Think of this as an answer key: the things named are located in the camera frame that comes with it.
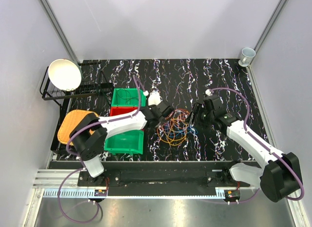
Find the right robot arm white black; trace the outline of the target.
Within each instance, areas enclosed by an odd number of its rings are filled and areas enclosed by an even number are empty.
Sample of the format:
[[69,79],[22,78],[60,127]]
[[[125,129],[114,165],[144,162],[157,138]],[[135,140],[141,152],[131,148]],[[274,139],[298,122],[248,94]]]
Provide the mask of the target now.
[[298,157],[292,152],[286,154],[262,139],[237,113],[228,111],[219,96],[207,96],[202,103],[195,103],[187,122],[203,131],[210,128],[220,131],[258,163],[258,167],[243,162],[234,163],[221,174],[223,184],[250,184],[262,190],[275,203],[283,198],[289,199],[297,190],[300,191],[298,199],[302,199],[304,188]]

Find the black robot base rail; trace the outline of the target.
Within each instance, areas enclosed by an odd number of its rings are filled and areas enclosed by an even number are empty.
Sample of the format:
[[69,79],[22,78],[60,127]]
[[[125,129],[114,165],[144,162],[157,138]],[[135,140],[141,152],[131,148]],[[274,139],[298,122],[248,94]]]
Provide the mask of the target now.
[[233,162],[103,162],[104,172],[92,178],[82,171],[78,186],[100,189],[108,186],[110,196],[139,198],[220,197],[220,189],[249,188],[230,177]]

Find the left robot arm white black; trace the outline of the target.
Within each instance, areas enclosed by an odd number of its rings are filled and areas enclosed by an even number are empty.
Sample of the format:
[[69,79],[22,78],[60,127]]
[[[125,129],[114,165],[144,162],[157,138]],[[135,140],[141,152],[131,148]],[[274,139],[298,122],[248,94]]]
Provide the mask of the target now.
[[70,133],[69,142],[73,143],[83,167],[89,173],[88,180],[95,186],[105,181],[99,154],[107,139],[128,131],[158,127],[173,112],[170,103],[161,101],[157,105],[141,106],[116,116],[97,117],[94,113],[87,114]]

